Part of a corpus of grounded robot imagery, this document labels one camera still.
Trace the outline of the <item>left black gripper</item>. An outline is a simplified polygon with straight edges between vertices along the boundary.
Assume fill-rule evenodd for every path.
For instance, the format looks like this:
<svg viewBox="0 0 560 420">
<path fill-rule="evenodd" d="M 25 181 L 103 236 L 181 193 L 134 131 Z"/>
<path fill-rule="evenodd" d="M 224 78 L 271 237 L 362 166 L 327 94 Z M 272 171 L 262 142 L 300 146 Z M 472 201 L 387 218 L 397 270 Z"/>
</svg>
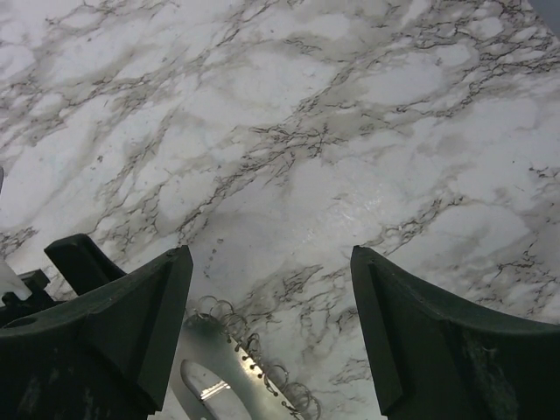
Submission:
<svg viewBox="0 0 560 420">
<path fill-rule="evenodd" d="M 86 234 L 54 241 L 44 251 L 78 296 L 126 275 Z M 1 260 L 1 326 L 54 307 L 49 283 L 41 269 L 17 275 Z"/>
</svg>

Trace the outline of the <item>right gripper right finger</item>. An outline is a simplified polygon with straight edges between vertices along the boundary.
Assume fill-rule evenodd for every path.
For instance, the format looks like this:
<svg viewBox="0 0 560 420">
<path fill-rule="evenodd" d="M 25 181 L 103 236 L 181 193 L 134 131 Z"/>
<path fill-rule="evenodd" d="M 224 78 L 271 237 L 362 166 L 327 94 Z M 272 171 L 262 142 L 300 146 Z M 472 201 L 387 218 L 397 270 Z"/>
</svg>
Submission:
<svg viewBox="0 0 560 420">
<path fill-rule="evenodd" d="M 488 309 L 370 248 L 353 294 L 381 413 L 390 419 L 556 419 L 559 328 Z"/>
</svg>

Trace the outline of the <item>metal carabiner with key rings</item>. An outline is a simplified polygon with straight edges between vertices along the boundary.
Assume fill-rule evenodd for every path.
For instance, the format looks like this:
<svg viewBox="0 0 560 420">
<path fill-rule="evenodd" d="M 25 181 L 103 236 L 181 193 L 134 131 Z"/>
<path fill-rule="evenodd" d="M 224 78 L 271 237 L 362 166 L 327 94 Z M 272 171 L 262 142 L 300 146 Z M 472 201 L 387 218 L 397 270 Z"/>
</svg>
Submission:
<svg viewBox="0 0 560 420">
<path fill-rule="evenodd" d="M 263 359 L 259 334 L 233 305 L 191 302 L 170 387 L 190 419 L 320 419 L 319 400 L 279 362 Z"/>
</svg>

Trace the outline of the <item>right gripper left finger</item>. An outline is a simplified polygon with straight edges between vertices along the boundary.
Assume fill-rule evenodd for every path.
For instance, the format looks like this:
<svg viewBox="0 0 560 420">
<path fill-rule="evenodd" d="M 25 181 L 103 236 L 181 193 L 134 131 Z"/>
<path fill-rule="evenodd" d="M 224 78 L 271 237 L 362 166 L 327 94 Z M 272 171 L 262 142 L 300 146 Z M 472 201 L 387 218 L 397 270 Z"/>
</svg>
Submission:
<svg viewBox="0 0 560 420">
<path fill-rule="evenodd" d="M 181 246 L 1 326 L 4 419 L 145 419 L 163 407 L 193 273 Z"/>
</svg>

